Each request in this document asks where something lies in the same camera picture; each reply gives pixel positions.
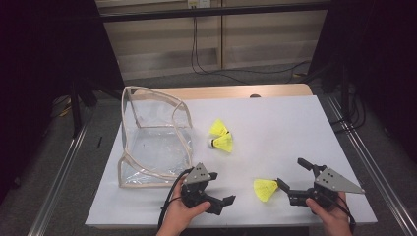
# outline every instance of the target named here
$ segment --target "black pole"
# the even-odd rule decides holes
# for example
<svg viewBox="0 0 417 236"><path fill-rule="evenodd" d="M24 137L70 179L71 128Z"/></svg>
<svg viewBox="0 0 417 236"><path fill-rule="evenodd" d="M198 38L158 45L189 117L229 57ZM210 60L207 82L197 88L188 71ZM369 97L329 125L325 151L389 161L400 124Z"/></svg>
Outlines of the black pole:
<svg viewBox="0 0 417 236"><path fill-rule="evenodd" d="M169 11L141 12L141 13L122 13L122 14L101 14L97 17L78 16L72 18L55 19L57 22L67 22L71 24L85 23L86 21L96 22L129 22L158 19L175 19L175 18L195 18L195 17L212 17L212 16L231 16L245 14L261 13L281 13L281 12L303 12L303 11L320 11L327 10L329 7L346 7L351 4L357 4L357 1L349 3L339 2L314 2L314 3L296 3L296 4L275 4L265 6L244 6L244 7L219 7L219 8L200 8L200 9L181 9Z"/></svg>

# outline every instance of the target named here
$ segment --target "finger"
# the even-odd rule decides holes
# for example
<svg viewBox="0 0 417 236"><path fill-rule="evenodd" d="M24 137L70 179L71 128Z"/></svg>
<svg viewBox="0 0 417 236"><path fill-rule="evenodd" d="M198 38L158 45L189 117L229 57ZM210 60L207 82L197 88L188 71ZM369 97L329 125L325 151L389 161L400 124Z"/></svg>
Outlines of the finger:
<svg viewBox="0 0 417 236"><path fill-rule="evenodd" d="M211 207L211 203L210 202L203 202L197 206L194 206L192 208L190 208L190 214L192 217L195 217L203 212L205 212L206 210L209 209L209 207Z"/></svg>
<svg viewBox="0 0 417 236"><path fill-rule="evenodd" d="M328 212L325 209L323 209L318 203L316 203L316 201L312 199L307 199L306 204L316 215L319 216L319 218L323 222L327 222L329 220L330 215L328 214Z"/></svg>

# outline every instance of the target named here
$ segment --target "power outlet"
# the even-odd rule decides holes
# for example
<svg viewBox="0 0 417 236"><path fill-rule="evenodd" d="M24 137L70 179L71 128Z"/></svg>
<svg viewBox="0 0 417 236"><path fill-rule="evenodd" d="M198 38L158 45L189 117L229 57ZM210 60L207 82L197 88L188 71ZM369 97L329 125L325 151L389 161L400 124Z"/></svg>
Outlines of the power outlet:
<svg viewBox="0 0 417 236"><path fill-rule="evenodd" d="M199 0L188 0L188 8L199 8Z"/></svg>
<svg viewBox="0 0 417 236"><path fill-rule="evenodd" d="M210 0L200 0L199 8L210 8L211 1Z"/></svg>

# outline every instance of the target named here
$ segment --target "white tabletop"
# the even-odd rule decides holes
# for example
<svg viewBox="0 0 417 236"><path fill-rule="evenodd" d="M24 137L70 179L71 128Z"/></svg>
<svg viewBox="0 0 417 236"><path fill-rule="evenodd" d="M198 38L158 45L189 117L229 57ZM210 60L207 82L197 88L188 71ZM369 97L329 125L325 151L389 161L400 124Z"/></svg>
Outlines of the white tabletop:
<svg viewBox="0 0 417 236"><path fill-rule="evenodd" d="M303 157L358 181L315 96L186 100L193 120L193 165L217 172L206 192L222 199L235 195L221 215L204 213L190 227L276 227L321 223L303 206L291 206L278 190L267 203L253 190L256 178L281 178L293 190L313 187L314 175L297 164ZM220 118L233 135L232 153L208 147L209 128ZM86 225L98 228L155 227L169 188L122 189L117 162L123 153L121 131L104 170ZM364 195L347 194L358 224L377 222Z"/></svg>

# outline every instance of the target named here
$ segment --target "wrist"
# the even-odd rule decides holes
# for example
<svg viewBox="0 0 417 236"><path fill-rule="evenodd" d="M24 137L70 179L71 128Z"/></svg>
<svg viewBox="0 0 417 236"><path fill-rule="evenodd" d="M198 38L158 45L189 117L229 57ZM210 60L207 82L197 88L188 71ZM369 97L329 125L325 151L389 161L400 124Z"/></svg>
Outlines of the wrist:
<svg viewBox="0 0 417 236"><path fill-rule="evenodd" d="M181 232L178 232L177 230L173 230L169 227L160 227L160 229L157 231L156 236L179 236Z"/></svg>

